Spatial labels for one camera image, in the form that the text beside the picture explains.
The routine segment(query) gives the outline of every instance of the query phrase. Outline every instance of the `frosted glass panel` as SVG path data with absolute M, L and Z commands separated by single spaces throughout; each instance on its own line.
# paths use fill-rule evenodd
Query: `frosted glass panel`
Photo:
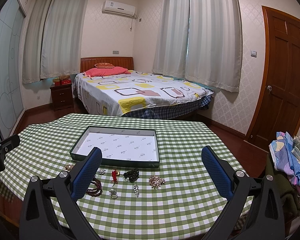
M 23 110 L 18 52 L 23 15 L 17 0 L 8 0 L 0 12 L 0 131 L 7 138 Z

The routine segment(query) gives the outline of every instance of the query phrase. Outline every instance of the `blue gripper pad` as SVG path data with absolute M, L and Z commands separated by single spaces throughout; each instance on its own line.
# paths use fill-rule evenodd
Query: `blue gripper pad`
M 230 201 L 233 196 L 232 183 L 213 153 L 207 146 L 202 149 L 201 159 L 221 197 Z
M 102 152 L 96 147 L 90 158 L 86 161 L 85 165 L 80 170 L 77 177 L 72 183 L 71 198 L 76 202 L 78 199 L 83 198 L 86 193 L 94 175 L 97 173 L 102 161 Z

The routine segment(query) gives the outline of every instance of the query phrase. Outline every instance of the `blue plaid bed skirt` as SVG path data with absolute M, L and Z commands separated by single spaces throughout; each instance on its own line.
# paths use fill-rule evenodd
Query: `blue plaid bed skirt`
M 209 109 L 210 101 L 211 95 L 205 96 L 193 102 L 178 104 L 175 106 L 144 108 L 126 113 L 122 117 L 169 120 L 184 114 L 189 114 L 194 110 L 207 110 Z

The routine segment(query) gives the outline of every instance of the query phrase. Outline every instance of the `wooden headboard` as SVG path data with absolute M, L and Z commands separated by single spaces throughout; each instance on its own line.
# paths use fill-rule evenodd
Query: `wooden headboard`
M 133 70 L 132 57 L 82 57 L 80 61 L 80 72 L 94 68 L 97 63 L 106 62 L 116 67 L 124 67 Z

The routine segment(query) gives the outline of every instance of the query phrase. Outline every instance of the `wooden door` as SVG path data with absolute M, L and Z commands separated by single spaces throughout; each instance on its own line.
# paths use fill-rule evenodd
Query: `wooden door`
M 268 151 L 277 131 L 293 136 L 300 126 L 300 20 L 282 11 L 262 8 L 265 69 L 246 139 Z

